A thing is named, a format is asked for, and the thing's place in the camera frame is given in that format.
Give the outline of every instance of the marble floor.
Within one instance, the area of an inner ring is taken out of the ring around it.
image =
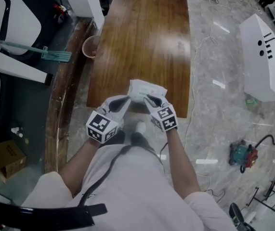
[[[239,166],[228,164],[229,144],[245,139],[253,145],[266,134],[275,137],[275,102],[247,104],[251,99],[244,93],[244,60],[240,39],[239,24],[257,13],[275,32],[269,17],[255,9],[254,0],[219,0],[219,4],[209,0],[187,0],[191,28],[191,85],[194,80],[195,109],[192,89],[188,118],[179,118],[178,132],[186,152],[199,175],[198,181],[203,190],[212,189],[215,195],[225,191],[219,205],[228,211],[235,202],[243,208],[254,194],[254,188],[266,189],[275,176],[275,146],[271,140],[260,145],[259,158],[244,174]],[[207,39],[196,55],[202,39],[211,34],[217,45]],[[85,124],[92,111],[86,107],[89,79],[92,64],[85,67],[70,124],[68,159],[79,149],[87,138]],[[213,80],[225,85],[221,88]],[[187,137],[190,119],[192,124]],[[152,147],[159,150],[166,142],[166,136],[151,123],[147,115],[127,113],[125,132],[131,134],[138,120],[147,124],[146,138]],[[169,155],[166,149],[163,160],[167,177],[170,180]],[[197,159],[217,159],[216,164],[196,164]]]

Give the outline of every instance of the cardboard box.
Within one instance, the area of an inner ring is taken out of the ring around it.
[[[25,163],[25,154],[13,140],[0,143],[0,178],[3,181],[23,169]]]

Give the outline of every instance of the wooden table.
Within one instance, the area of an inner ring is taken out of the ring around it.
[[[187,117],[190,25],[186,0],[113,0],[101,34],[87,106],[127,94],[131,79],[165,87],[178,117]]]

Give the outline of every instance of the white sneaker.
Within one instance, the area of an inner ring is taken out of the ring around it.
[[[145,134],[145,132],[146,132],[146,123],[142,122],[142,121],[139,121],[136,124],[135,132]]]

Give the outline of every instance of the white cloth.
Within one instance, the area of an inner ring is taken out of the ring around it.
[[[108,169],[123,145],[105,146],[94,156],[81,192],[73,199],[60,175],[43,175],[24,207],[58,208],[77,206],[81,196]],[[104,203],[107,213],[93,218],[100,231],[235,231],[230,218],[211,195],[195,192],[184,200],[168,184],[159,160],[148,151],[133,147],[121,155],[110,175],[86,205]]]

